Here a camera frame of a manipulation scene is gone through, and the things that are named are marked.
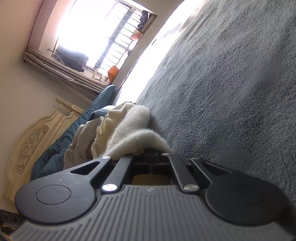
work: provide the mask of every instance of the cream headboard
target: cream headboard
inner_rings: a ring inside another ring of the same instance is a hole
[[[20,136],[8,164],[8,180],[3,198],[14,202],[17,190],[29,182],[35,161],[84,112],[61,98],[56,98],[56,101],[70,110],[70,114],[64,116],[55,108],[49,116],[38,120]]]

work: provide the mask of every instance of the ribbed gray surface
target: ribbed gray surface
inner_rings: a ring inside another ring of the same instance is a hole
[[[175,186],[125,186],[105,195],[94,210],[76,222],[36,226],[25,222],[11,236],[14,241],[74,240],[292,240],[275,223],[239,227],[216,218],[201,198]]]

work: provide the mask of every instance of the white fur cloth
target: white fur cloth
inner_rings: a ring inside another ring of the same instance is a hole
[[[146,129],[149,119],[150,113],[145,106],[132,107],[108,139],[103,155],[118,160],[125,154],[142,153],[146,148],[172,153],[167,142],[160,135]]]

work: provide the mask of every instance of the black speaker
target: black speaker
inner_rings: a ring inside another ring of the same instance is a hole
[[[0,226],[5,225],[16,229],[22,224],[19,214],[0,210]]]

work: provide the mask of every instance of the yellow cloth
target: yellow cloth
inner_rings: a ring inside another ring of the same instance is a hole
[[[124,105],[121,104],[117,106],[113,110],[108,110],[108,114],[96,130],[96,138],[91,147],[93,159],[98,158],[104,153],[109,137],[133,106],[134,104],[132,103],[125,103]]]

